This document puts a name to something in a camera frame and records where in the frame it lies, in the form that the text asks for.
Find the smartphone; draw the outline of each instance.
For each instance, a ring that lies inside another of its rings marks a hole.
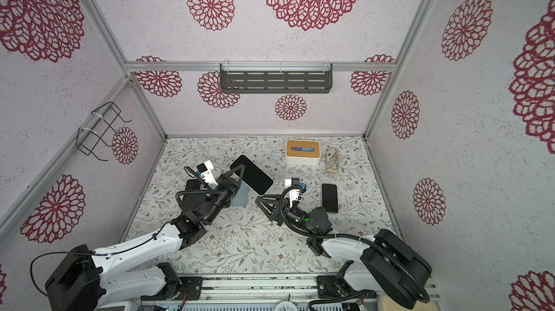
[[[243,181],[245,181],[247,186],[249,186],[251,190],[254,190],[259,196],[266,194],[272,184],[274,184],[274,180],[272,180],[270,176],[267,176],[267,174],[248,159],[246,155],[240,155],[239,158],[233,161],[232,165],[229,166],[229,169],[233,169],[240,164],[245,166]]]
[[[339,212],[339,206],[337,205],[336,185],[329,183],[322,184],[322,207],[326,209],[326,212],[328,213]]]

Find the wall-mounted shelf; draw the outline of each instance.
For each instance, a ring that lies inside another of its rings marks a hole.
[[[325,64],[320,72],[239,71],[220,64],[220,87],[224,93],[329,93],[332,86],[332,65]]]

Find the tissue box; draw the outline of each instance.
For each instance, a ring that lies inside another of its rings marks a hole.
[[[285,163],[317,166],[320,164],[320,142],[314,140],[288,140],[285,144]]]

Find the black cable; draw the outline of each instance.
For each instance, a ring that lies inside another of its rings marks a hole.
[[[394,266],[396,266],[397,268],[399,268],[399,270],[406,275],[406,277],[411,280],[411,282],[415,285],[416,289],[418,289],[419,293],[422,294],[422,296],[419,295],[418,300],[423,302],[423,303],[429,303],[430,302],[430,295],[428,294],[428,292],[426,291],[426,289],[424,288],[424,286],[420,283],[420,281],[418,281],[412,274],[411,272],[401,263],[399,262],[399,260],[397,258],[395,258],[391,253],[387,252],[385,250],[384,247],[382,247],[381,245],[378,245],[377,243],[371,242],[370,240],[366,239],[366,238],[361,238],[361,237],[357,237],[356,235],[351,235],[351,234],[333,234],[333,235],[316,235],[316,234],[312,234],[306,231],[302,231],[300,229],[298,229],[297,227],[295,227],[292,223],[290,223],[285,215],[284,209],[283,209],[283,200],[285,199],[285,196],[291,191],[291,190],[301,190],[303,191],[304,189],[300,186],[291,186],[286,188],[283,193],[281,193],[281,197],[279,199],[278,204],[278,208],[279,208],[279,212],[281,214],[281,217],[284,220],[284,223],[289,227],[289,229],[291,229],[292,231],[294,231],[295,233],[304,235],[304,236],[308,236],[311,238],[318,238],[318,239],[331,239],[331,238],[349,238],[352,240],[357,240],[360,242],[363,242],[365,244],[367,244],[368,246],[370,246],[371,248],[373,248],[374,250],[376,250],[380,255],[382,255],[382,257],[384,257],[385,259],[388,259]]]
[[[177,201],[177,204],[179,206],[181,206],[181,202],[183,202],[183,199],[181,199],[181,196],[187,195],[187,194],[224,194],[225,192],[227,192],[226,190],[180,190],[179,192],[177,192],[175,194],[175,200]]]
[[[207,190],[212,190],[213,189],[209,184],[206,183],[206,181],[204,181],[204,178],[202,178],[200,175],[198,175],[195,172],[195,170],[193,170],[191,167],[184,167],[184,169],[185,169],[185,173],[187,175],[189,175],[191,177],[194,177],[197,180],[199,180]]]
[[[41,258],[41,257],[44,257],[44,256],[48,256],[49,254],[63,254],[63,253],[69,254],[69,253],[71,253],[71,254],[78,254],[79,256],[101,256],[101,257],[105,257],[105,256],[109,256],[109,255],[116,255],[116,254],[125,253],[125,252],[131,251],[132,249],[135,249],[135,248],[137,248],[137,247],[139,247],[139,246],[142,246],[142,245],[146,244],[147,242],[149,242],[149,241],[152,240],[152,239],[155,239],[155,240],[156,240],[156,237],[158,236],[158,234],[160,234],[160,232],[162,231],[162,229],[164,229],[164,227],[165,227],[166,224],[168,224],[168,223],[171,223],[171,221],[167,221],[166,223],[164,223],[164,225],[162,225],[162,227],[160,228],[160,230],[158,230],[158,231],[156,232],[156,234],[154,234],[153,236],[151,236],[151,237],[150,237],[148,240],[146,240],[145,242],[140,243],[140,244],[138,244],[138,245],[135,246],[135,247],[131,247],[131,248],[128,248],[128,249],[123,250],[123,251],[120,251],[120,252],[114,252],[114,253],[81,253],[81,252],[70,252],[70,251],[56,251],[56,252],[46,252],[46,253],[43,253],[43,254],[39,255],[38,257],[35,257],[35,258],[31,261],[31,265],[29,266],[29,273],[30,273],[30,275],[31,275],[31,282],[33,282],[33,285],[35,286],[35,288],[37,288],[37,290],[38,290],[41,294],[43,294],[44,296],[47,297],[48,294],[46,294],[45,292],[43,292],[43,290],[42,290],[41,288],[38,287],[37,282],[36,282],[35,279],[34,279],[34,275],[33,275],[33,263],[35,262],[35,260],[37,260],[37,259],[39,259],[39,258]]]
[[[354,294],[348,295],[348,296],[346,296],[346,297],[335,298],[335,299],[318,299],[318,300],[313,300],[313,301],[309,302],[309,310],[310,310],[310,311],[317,311],[314,307],[312,307],[313,305],[316,305],[316,304],[341,303],[342,301],[348,301],[349,299],[353,299],[353,298],[359,297],[360,295],[366,294],[366,293],[368,293],[368,292],[369,292],[368,289],[363,289],[363,290],[359,290],[358,292],[355,292]]]

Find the white wall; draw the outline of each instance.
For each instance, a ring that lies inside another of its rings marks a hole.
[[[464,19],[484,22],[473,24],[473,37],[484,35],[480,45],[466,57],[450,60],[443,53],[443,33],[464,1],[438,0],[371,136],[371,151],[405,238],[434,269],[442,310],[551,309],[555,154],[549,142],[527,134],[523,120],[534,116],[518,116],[513,109],[515,98],[526,94],[536,108],[545,107],[532,110],[535,118],[550,129],[555,126],[554,1],[489,0],[493,11],[487,32],[481,28],[489,19],[487,7],[475,19]],[[538,40],[529,30],[542,19],[545,38]],[[519,72],[513,61],[523,52],[527,35],[538,54],[529,63],[532,71]],[[545,72],[539,75],[534,66]],[[545,95],[528,87],[510,91],[526,73],[524,83],[541,87]],[[391,113],[405,91],[419,102],[409,118],[416,121],[418,114],[419,119],[412,134],[399,138]],[[554,138],[552,130],[542,136]],[[420,187],[428,178],[441,192]],[[419,216],[421,193],[433,197]]]

